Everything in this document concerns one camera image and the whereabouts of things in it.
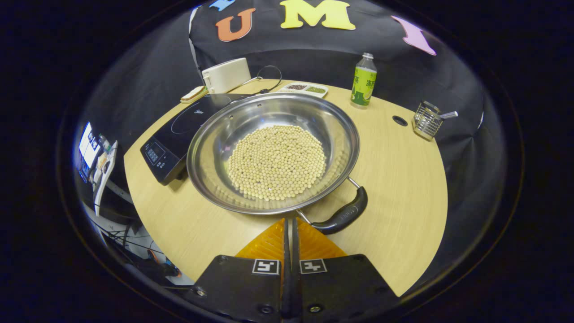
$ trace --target white box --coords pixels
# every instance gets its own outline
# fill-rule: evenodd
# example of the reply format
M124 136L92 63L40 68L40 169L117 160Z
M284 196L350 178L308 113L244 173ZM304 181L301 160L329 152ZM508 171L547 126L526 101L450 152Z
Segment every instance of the white box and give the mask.
M226 93L251 79L245 57L206 68L201 74L209 93Z

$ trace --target table hole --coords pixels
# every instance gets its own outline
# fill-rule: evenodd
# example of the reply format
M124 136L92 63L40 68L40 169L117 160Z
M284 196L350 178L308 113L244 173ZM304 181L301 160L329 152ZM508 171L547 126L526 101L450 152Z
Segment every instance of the table hole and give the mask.
M394 122L400 124L401 126L406 126L408 123L405 121L405 119L399 117L399 116L393 116L393 120Z

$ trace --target light wood tabletop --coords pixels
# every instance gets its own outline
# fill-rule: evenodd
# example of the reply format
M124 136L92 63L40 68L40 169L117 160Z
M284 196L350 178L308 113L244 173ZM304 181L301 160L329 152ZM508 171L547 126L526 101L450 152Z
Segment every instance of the light wood tabletop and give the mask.
M275 90L294 82L283 80ZM230 93L254 93L277 80L255 80ZM328 237L349 255L365 254L398 296L426 270L439 247L447 219L447 182L439 149L413 133L414 113L372 97L366 109L350 105L351 91L329 88L324 99L343 109L359 130L360 154L351 177L364 186L369 204L349 227ZM218 207L188 178L163 186L139 149L156 130L189 104L179 104L155 122L125 154L125 171L135 208L165 255L197 280L217 255L234 256L282 217L252 216ZM409 123L397 124L399 116ZM303 208L311 222L328 219L355 198L343 182L328 196Z

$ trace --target computer screen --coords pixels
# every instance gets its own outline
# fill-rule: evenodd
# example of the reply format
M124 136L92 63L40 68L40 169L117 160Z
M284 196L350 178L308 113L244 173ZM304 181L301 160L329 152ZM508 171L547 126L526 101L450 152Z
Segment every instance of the computer screen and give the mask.
M90 169L94 165L94 161L101 149L98 144L98 138L92 133L92 125L89 122L84 129L78 148L83 159L80 165L78 165L78 170L82 173L83 177L85 176L84 181L86 181L90 174Z

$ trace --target green label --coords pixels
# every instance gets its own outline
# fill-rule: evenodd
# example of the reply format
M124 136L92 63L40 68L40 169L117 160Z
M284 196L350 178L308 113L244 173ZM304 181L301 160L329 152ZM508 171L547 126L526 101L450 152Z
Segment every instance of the green label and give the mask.
M373 93L373 87L375 87L376 78L377 72L356 67L351 101L358 105L368 105L371 101L371 94Z

